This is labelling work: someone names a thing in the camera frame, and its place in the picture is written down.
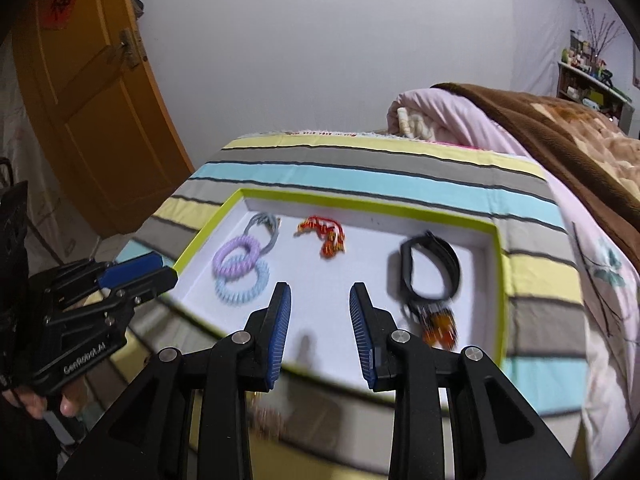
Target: brown blanket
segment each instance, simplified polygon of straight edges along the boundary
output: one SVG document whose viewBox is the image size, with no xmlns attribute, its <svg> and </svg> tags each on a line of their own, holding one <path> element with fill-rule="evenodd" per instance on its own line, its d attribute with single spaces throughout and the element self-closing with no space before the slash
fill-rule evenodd
<svg viewBox="0 0 640 480">
<path fill-rule="evenodd" d="M 638 141 L 621 136 L 599 113 L 568 101 L 475 85 L 436 88 L 469 99 L 513 135 L 581 200 L 640 272 Z"/>
</svg>

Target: pink blanket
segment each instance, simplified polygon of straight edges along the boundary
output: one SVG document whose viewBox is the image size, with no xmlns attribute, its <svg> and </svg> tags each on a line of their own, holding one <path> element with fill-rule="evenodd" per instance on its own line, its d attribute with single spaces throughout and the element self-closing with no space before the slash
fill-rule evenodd
<svg viewBox="0 0 640 480">
<path fill-rule="evenodd" d="M 399 124 L 398 108 L 406 108 L 409 116 L 422 114 L 427 128 L 419 131 L 428 132 L 425 135 L 435 142 L 532 159 L 509 132 L 464 97 L 441 89 L 420 89 L 400 94 L 389 108 L 387 123 L 390 134 L 402 135 L 401 127 L 405 129 L 406 125 Z M 620 406 L 626 402 L 613 400 L 616 392 L 601 384 L 604 375 L 596 373 L 598 366 L 607 366 L 607 363 L 603 364 L 603 359 L 593 355 L 588 356 L 591 358 L 591 374 L 583 415 L 591 444 L 592 472 L 595 474 L 610 459 L 630 429 L 630 417 L 635 418 L 640 413 L 640 345 L 637 343 L 640 340 L 640 279 L 633 265 L 576 196 L 551 173 L 546 170 L 545 173 L 567 231 L 572 235 L 584 304 L 602 330 L 603 340 L 617 365 L 617 380 L 628 400 L 628 406 Z"/>
</svg>

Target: wooden door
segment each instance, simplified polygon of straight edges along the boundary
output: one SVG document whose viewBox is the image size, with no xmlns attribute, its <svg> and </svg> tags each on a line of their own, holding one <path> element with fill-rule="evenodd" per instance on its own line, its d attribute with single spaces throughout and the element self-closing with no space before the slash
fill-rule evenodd
<svg viewBox="0 0 640 480">
<path fill-rule="evenodd" d="M 27 113 L 65 194 L 99 235 L 134 231 L 193 167 L 130 0 L 31 0 L 12 37 Z"/>
</svg>

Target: white wall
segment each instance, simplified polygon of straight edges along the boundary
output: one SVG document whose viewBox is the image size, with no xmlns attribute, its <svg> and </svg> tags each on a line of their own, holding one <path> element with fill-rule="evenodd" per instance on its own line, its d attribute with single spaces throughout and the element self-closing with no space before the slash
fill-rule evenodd
<svg viewBox="0 0 640 480">
<path fill-rule="evenodd" d="M 196 166 L 251 132 L 384 128 L 400 92 L 439 82 L 553 94 L 577 12 L 573 0 L 142 1 Z"/>
</svg>

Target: metal screw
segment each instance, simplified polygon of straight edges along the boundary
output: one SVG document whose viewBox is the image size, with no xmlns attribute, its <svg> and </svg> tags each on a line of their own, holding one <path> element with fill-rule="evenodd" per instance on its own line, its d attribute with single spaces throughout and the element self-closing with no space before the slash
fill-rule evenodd
<svg viewBox="0 0 640 480">
<path fill-rule="evenodd" d="M 470 346 L 465 350 L 465 356 L 472 361 L 479 361 L 480 359 L 482 359 L 483 355 L 484 354 L 482 353 L 482 350 L 476 346 Z"/>
<path fill-rule="evenodd" d="M 248 332 L 245 332 L 244 330 L 241 330 L 240 332 L 236 332 L 231 336 L 231 341 L 239 345 L 248 343 L 250 340 L 251 340 L 251 334 L 249 334 Z"/>
<path fill-rule="evenodd" d="M 393 339 L 396 343 L 406 343 L 411 339 L 411 334 L 409 334 L 406 330 L 394 330 L 391 333 L 391 339 Z"/>
<path fill-rule="evenodd" d="M 158 358 L 163 362 L 163 363 L 170 363 L 171 361 L 173 361 L 175 358 L 178 357 L 178 351 L 175 348 L 163 348 L 159 353 L 158 353 Z"/>
</svg>

